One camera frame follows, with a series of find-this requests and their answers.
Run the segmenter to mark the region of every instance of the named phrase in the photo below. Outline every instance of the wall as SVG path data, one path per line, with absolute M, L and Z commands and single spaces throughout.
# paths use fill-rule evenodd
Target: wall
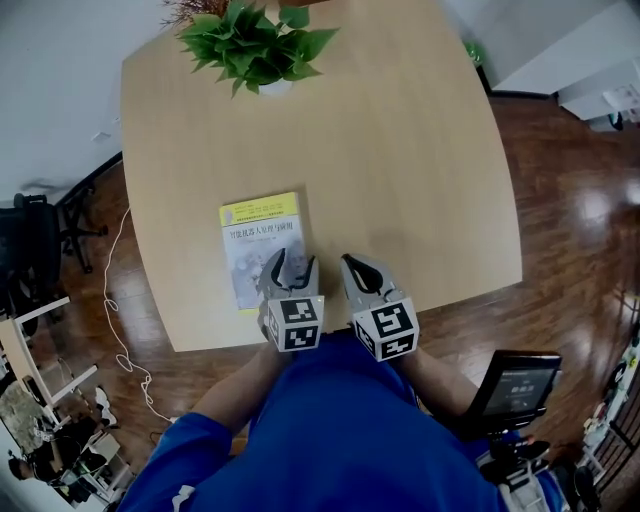
M 9 471 L 9 450 L 16 455 L 20 453 L 18 445 L 0 421 L 0 488 L 21 512 L 74 512 L 73 507 L 45 483 L 17 480 Z M 100 502 L 90 499 L 81 503 L 75 512 L 102 512 L 103 508 Z
M 121 63 L 160 33 L 159 4 L 0 1 L 0 202 L 55 200 L 121 150 Z
M 22 512 L 2 489 L 0 489 L 0 510 L 2 512 Z
M 510 0 L 478 23 L 494 90 L 552 94 L 640 52 L 637 0 Z
M 474 37 L 475 28 L 491 13 L 499 10 L 505 2 L 511 0 L 438 0 L 450 25 L 467 40 Z

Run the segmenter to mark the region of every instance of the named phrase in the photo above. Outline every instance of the reflective floor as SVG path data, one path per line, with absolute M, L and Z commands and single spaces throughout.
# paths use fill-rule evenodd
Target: reflective floor
M 552 102 L 499 99 L 491 104 L 513 180 L 524 279 L 421 313 L 421 345 L 476 383 L 497 348 L 560 352 L 562 379 L 548 402 L 549 412 L 531 428 L 557 453 L 579 443 L 582 424 L 628 340 L 630 310 L 620 290 L 636 291 L 640 143 L 628 134 L 592 133 Z M 122 167 L 104 174 L 96 186 L 88 217 L 95 225 L 107 224 L 110 234 L 89 241 L 93 275 L 83 275 L 72 257 L 65 258 L 63 283 L 71 304 L 61 323 L 40 329 L 36 351 L 44 359 L 57 352 L 74 371 L 98 364 L 99 373 L 83 390 L 92 397 L 92 386 L 100 383 L 107 391 L 121 423 L 115 436 L 125 458 L 139 469 L 158 438 L 153 433 L 167 424 L 144 404 L 143 375 L 128 374 L 116 363 L 120 348 L 102 303 L 102 269 L 127 208 Z M 131 357 L 153 374 L 154 406 L 165 415 L 187 411 L 256 350 L 173 352 L 130 219 L 114 254 L 109 290 L 120 304 L 114 324 Z M 607 509 L 617 509 L 638 485 L 634 479 L 640 480 L 640 474 L 632 473 L 608 489 Z

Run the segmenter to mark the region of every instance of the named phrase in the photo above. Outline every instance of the power cord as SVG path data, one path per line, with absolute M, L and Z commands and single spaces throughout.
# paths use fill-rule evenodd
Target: power cord
M 145 378 L 140 383 L 140 388 L 142 389 L 142 393 L 144 394 L 144 401 L 146 402 L 147 407 L 149 407 L 149 409 L 151 409 L 151 412 L 153 412 L 153 414 L 155 414 L 159 418 L 162 418 L 163 420 L 166 420 L 169 423 L 175 423 L 176 418 L 167 418 L 165 415 L 160 414 L 158 411 L 156 411 L 153 408 L 153 398 L 151 398 L 151 396 L 149 395 L 149 386 L 153 381 L 153 378 L 151 377 L 151 373 L 149 373 L 149 370 L 147 370 L 146 368 L 143 368 L 142 366 L 139 366 L 131 361 L 131 358 L 129 357 L 129 349 L 122 342 L 122 340 L 120 339 L 120 336 L 118 336 L 118 333 L 113 328 L 113 324 L 111 323 L 111 316 L 109 315 L 109 310 L 113 312 L 117 312 L 119 307 L 118 307 L 118 303 L 115 300 L 110 299 L 107 296 L 107 272 L 109 271 L 109 267 L 111 266 L 111 258 L 113 257 L 113 251 L 116 248 L 118 240 L 120 240 L 120 235 L 122 235 L 122 230 L 124 228 L 124 221 L 126 220 L 127 215 L 129 215 L 130 212 L 131 212 L 131 207 L 127 208 L 127 211 L 124 212 L 124 215 L 122 216 L 122 220 L 120 221 L 120 230 L 118 231 L 118 235 L 116 236 L 116 239 L 113 241 L 113 246 L 109 251 L 109 259 L 107 260 L 107 266 L 104 268 L 104 290 L 103 290 L 104 310 L 105 310 L 105 313 L 107 314 L 107 320 L 109 322 L 109 327 L 111 328 L 111 332 L 113 333 L 115 338 L 118 340 L 118 343 L 120 343 L 120 345 L 124 350 L 124 354 L 116 355 L 116 361 L 126 372 L 133 373 L 133 369 L 137 368 L 141 372 L 145 373 Z
M 69 365 L 67 364 L 67 362 L 62 359 L 61 357 L 58 358 L 58 364 L 60 365 L 60 375 L 62 377 L 62 383 L 66 384 L 66 378 L 64 376 L 64 370 L 62 369 L 62 363 L 64 363 L 64 365 L 67 367 L 67 372 L 69 372 L 69 377 L 71 377 L 71 380 L 73 380 L 73 372 L 71 371 L 71 368 L 69 367 Z

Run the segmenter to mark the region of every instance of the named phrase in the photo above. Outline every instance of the green leaves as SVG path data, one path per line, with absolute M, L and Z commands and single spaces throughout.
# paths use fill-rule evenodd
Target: green leaves
M 222 18 L 195 14 L 193 25 L 178 37 L 195 56 L 194 72 L 207 65 L 223 68 L 217 81 L 234 79 L 233 96 L 243 84 L 258 94 L 261 85 L 281 78 L 297 81 L 321 74 L 309 62 L 337 29 L 302 30 L 308 25 L 308 7 L 283 7 L 276 25 L 266 17 L 264 7 L 231 0 Z
M 236 78 L 236 81 L 233 82 L 233 86 L 231 87 L 231 98 L 235 98 L 236 94 L 238 93 L 238 89 L 242 87 L 243 82 L 244 78 Z
M 304 28 L 309 24 L 309 7 L 287 7 L 280 9 L 280 21 L 290 28 Z
M 222 18 L 223 23 L 228 28 L 233 28 L 238 21 L 238 17 L 240 13 L 244 9 L 244 4 L 241 0 L 231 0 L 227 7 L 227 12 L 224 13 L 224 18 Z
M 299 61 L 296 62 L 291 69 L 289 69 L 286 73 L 284 73 L 285 80 L 289 80 L 290 82 L 296 82 L 298 80 L 302 80 L 303 78 L 311 78 L 312 76 L 321 75 L 319 71 L 313 69 L 311 64 Z
M 301 37 L 300 51 L 302 53 L 302 60 L 305 62 L 312 61 L 320 52 L 324 49 L 331 38 L 336 34 L 339 29 L 320 29 L 307 32 Z
M 215 14 L 194 14 L 192 18 L 194 26 L 205 32 L 213 32 L 222 25 L 222 20 Z

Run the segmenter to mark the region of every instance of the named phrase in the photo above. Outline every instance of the book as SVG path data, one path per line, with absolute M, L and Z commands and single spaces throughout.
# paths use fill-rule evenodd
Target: book
M 222 237 L 238 309 L 256 309 L 257 286 L 265 264 L 286 249 L 279 281 L 294 285 L 307 270 L 307 257 L 295 192 L 229 204 L 220 208 Z

